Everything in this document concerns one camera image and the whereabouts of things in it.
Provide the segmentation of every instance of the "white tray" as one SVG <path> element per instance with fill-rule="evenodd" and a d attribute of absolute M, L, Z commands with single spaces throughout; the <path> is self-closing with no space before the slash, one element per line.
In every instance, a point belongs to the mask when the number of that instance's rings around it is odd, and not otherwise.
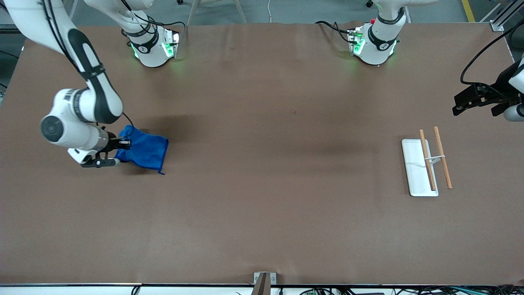
<path fill-rule="evenodd" d="M 431 156 L 428 140 L 425 143 Z M 406 165 L 406 173 L 408 174 L 409 194 L 413 197 L 437 197 L 439 189 L 437 188 L 436 191 L 431 190 L 420 139 L 403 139 L 402 152 L 404 153 L 404 163 Z M 431 171 L 433 171 L 433 180 L 436 186 L 433 165 L 431 166 Z"/>

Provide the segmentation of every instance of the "brown table surface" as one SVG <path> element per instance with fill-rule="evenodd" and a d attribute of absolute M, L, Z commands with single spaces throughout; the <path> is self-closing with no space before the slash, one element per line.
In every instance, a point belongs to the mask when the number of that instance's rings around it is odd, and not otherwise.
<path fill-rule="evenodd" d="M 84 83 L 28 42 L 0 107 L 0 281 L 502 284 L 524 278 L 524 125 L 454 117 L 487 24 L 406 25 L 380 67 L 318 25 L 191 27 L 146 68 L 118 27 L 86 27 L 136 126 L 169 138 L 165 176 L 83 169 L 39 133 Z M 511 64 L 502 41 L 467 79 Z M 119 132 L 121 118 L 109 126 Z M 454 189 L 409 195 L 400 141 L 439 126 Z"/>

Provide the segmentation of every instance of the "blue cloth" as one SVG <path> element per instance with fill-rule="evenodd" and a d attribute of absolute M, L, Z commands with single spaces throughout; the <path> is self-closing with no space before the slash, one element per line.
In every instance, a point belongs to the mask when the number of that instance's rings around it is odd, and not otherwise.
<path fill-rule="evenodd" d="M 141 168 L 158 170 L 158 173 L 164 175 L 161 171 L 169 141 L 163 136 L 143 133 L 136 128 L 131 133 L 133 128 L 131 125 L 127 125 L 120 132 L 120 137 L 131 140 L 131 148 L 129 150 L 118 150 L 115 158 L 124 163 L 133 162 Z"/>

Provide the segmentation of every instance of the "white cable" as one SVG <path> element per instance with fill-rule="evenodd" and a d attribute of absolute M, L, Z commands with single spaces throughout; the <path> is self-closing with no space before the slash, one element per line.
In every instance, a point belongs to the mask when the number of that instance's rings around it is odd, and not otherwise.
<path fill-rule="evenodd" d="M 269 22 L 272 23 L 273 19 L 271 18 L 271 10 L 269 10 L 269 4 L 271 4 L 271 0 L 267 3 L 267 13 L 269 13 Z"/>

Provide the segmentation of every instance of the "chair leg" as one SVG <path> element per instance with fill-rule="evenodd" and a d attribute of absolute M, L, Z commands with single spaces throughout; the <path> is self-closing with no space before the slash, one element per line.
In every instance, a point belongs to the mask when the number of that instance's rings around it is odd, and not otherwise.
<path fill-rule="evenodd" d="M 189 13 L 188 25 L 191 25 L 191 22 L 195 17 L 195 13 L 197 12 L 197 7 L 199 3 L 200 0 L 193 0 L 193 4 L 191 4 L 191 12 Z"/>
<path fill-rule="evenodd" d="M 236 9 L 238 10 L 238 13 L 240 13 L 240 17 L 242 18 L 242 21 L 244 24 L 247 24 L 246 16 L 244 15 L 244 11 L 242 10 L 242 7 L 240 6 L 240 2 L 238 0 L 233 0 L 236 5 Z"/>

